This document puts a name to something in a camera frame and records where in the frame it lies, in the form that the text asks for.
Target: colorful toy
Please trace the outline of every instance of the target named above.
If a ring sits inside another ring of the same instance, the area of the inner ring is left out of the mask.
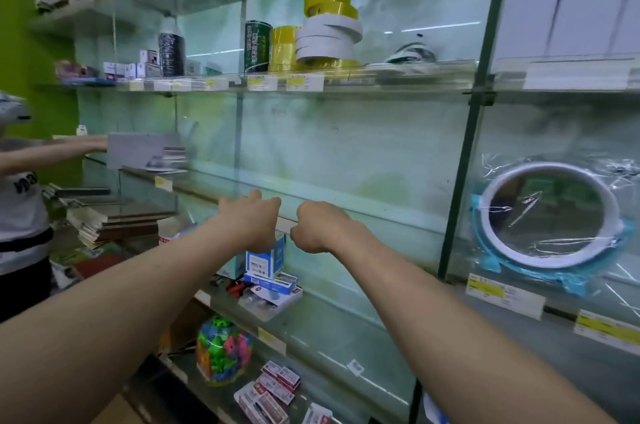
[[[198,335],[198,369],[209,385],[230,384],[243,374],[251,361],[252,340],[225,318],[204,323]]]

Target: black belt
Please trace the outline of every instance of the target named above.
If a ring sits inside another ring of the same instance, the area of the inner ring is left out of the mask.
[[[53,239],[53,229],[49,227],[42,233],[34,235],[33,237],[19,238],[16,240],[9,240],[7,242],[0,242],[0,252],[22,252],[23,250],[31,249],[37,245],[51,242]]]

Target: black pants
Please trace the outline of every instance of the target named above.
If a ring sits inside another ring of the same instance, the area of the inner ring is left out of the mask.
[[[44,301],[51,293],[49,258],[0,275],[0,323]]]

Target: forearm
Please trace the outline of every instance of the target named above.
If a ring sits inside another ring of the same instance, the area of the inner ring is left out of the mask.
[[[453,423],[612,423],[544,361],[363,225],[333,237],[412,371]]]
[[[33,146],[14,152],[0,153],[0,176],[14,175],[16,173],[23,173],[24,171],[34,171],[71,158],[100,151],[100,149],[100,145],[93,140],[89,140],[77,141],[75,143]]]
[[[245,242],[213,218],[1,324],[3,422],[91,421]]]

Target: person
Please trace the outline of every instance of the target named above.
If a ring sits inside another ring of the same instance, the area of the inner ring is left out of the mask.
[[[5,137],[31,120],[22,99],[0,92],[0,322],[44,301],[51,290],[48,244],[53,238],[34,170],[106,151],[104,136],[41,141]]]
[[[258,191],[232,203],[223,198],[218,215],[193,233],[2,323],[3,422],[90,422],[204,281],[241,250],[273,247],[280,203]],[[344,264],[451,422],[613,423],[547,363],[337,207],[304,202],[291,239]]]

